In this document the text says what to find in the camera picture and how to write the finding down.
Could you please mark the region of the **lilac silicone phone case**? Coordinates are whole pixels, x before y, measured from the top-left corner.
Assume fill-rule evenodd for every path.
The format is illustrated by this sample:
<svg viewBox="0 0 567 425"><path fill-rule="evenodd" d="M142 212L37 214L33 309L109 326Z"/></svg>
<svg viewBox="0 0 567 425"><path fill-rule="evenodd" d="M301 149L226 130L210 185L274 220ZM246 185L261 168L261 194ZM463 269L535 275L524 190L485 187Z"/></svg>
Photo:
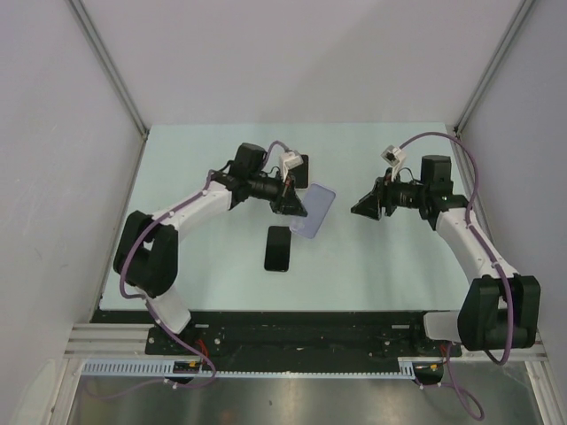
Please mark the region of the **lilac silicone phone case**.
<svg viewBox="0 0 567 425"><path fill-rule="evenodd" d="M336 192L318 183L312 183L302 200L307 216L293 217L290 231L307 239L314 239L319 232L334 200Z"/></svg>

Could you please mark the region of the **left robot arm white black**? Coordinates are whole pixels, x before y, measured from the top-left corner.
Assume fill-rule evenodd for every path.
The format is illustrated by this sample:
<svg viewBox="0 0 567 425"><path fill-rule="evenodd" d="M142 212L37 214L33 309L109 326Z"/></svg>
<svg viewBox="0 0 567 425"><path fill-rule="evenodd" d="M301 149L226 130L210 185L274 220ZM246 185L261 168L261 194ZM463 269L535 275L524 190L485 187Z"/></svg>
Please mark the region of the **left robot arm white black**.
<svg viewBox="0 0 567 425"><path fill-rule="evenodd" d="M265 170L271 148L242 143L225 166L208 171L202 189L168 208L154 213L136 210L126 218L113 259L120 294L146 303L167 330L166 345L176 353L189 352L196 343L196 333L188 327L190 310L175 288L179 246L190 231L250 197L267 201L275 214L307 216L291 175L303 158L282 142L271 145L283 150L275 175Z"/></svg>

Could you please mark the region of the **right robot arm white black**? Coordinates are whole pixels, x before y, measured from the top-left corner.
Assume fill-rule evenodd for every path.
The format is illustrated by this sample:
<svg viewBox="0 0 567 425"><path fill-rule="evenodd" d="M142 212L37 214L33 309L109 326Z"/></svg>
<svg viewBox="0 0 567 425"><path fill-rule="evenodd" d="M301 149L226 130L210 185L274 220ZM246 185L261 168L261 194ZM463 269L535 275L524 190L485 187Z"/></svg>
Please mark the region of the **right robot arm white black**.
<svg viewBox="0 0 567 425"><path fill-rule="evenodd" d="M351 212L380 220L399 208L415 209L448 245L470 286L459 311L429 312L423 325L408 333L410 348L429 355L441 342L463 345L470 352L527 349L534 345L540 307L540 284L521 275L488 241L469 200L453 192L452 162L448 156L426 155L421 176L404 182L399 173L405 154L389 148L388 164L372 190Z"/></svg>

